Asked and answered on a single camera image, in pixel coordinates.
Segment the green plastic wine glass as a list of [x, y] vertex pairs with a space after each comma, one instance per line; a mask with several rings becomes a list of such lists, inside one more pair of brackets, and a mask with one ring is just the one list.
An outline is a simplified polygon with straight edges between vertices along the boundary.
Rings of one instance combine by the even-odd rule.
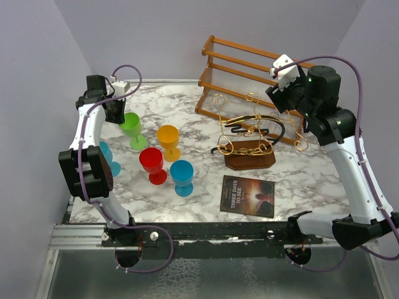
[[130, 138], [130, 147], [133, 150], [141, 151], [147, 146], [147, 139], [142, 135], [140, 117], [136, 113], [124, 114], [124, 122], [119, 127]]

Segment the gold wire wine glass rack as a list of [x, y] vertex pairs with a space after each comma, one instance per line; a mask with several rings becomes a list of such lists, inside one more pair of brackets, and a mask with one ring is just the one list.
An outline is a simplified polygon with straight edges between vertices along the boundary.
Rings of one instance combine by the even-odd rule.
[[[218, 126], [221, 134], [211, 153], [222, 154], [226, 167], [234, 171], [266, 169], [274, 165], [276, 162], [274, 146], [282, 141], [287, 121], [257, 112], [225, 120], [221, 114], [226, 104], [225, 96], [220, 93], [212, 96], [213, 103], [218, 103], [220, 100], [222, 104], [218, 108]], [[267, 137], [269, 129], [261, 128], [263, 120], [271, 121], [281, 127], [277, 138]]]

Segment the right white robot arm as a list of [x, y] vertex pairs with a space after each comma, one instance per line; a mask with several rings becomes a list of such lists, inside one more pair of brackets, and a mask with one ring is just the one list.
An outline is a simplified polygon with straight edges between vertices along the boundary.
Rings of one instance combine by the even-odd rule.
[[295, 110], [308, 123], [332, 160], [350, 204], [347, 216], [317, 214], [311, 211], [291, 216], [287, 238], [295, 244], [309, 235], [335, 239], [352, 250], [398, 228], [398, 213], [385, 199], [377, 204], [373, 191], [382, 192], [365, 162], [361, 138], [355, 135], [356, 117], [338, 107], [341, 78], [332, 67], [317, 65], [307, 72], [295, 64], [274, 63], [270, 70], [277, 85], [266, 90], [280, 113]]

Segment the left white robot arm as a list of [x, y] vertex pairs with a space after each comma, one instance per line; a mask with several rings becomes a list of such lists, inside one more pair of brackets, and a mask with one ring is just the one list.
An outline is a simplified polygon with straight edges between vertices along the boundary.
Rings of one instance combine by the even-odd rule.
[[117, 229], [118, 241], [129, 246], [136, 242], [138, 231], [131, 213], [113, 193], [112, 171], [100, 149], [103, 124], [124, 123], [125, 100], [111, 99], [102, 75], [89, 75], [86, 82], [87, 90], [75, 103], [79, 114], [75, 137], [58, 161], [71, 195], [93, 205], [107, 227]]

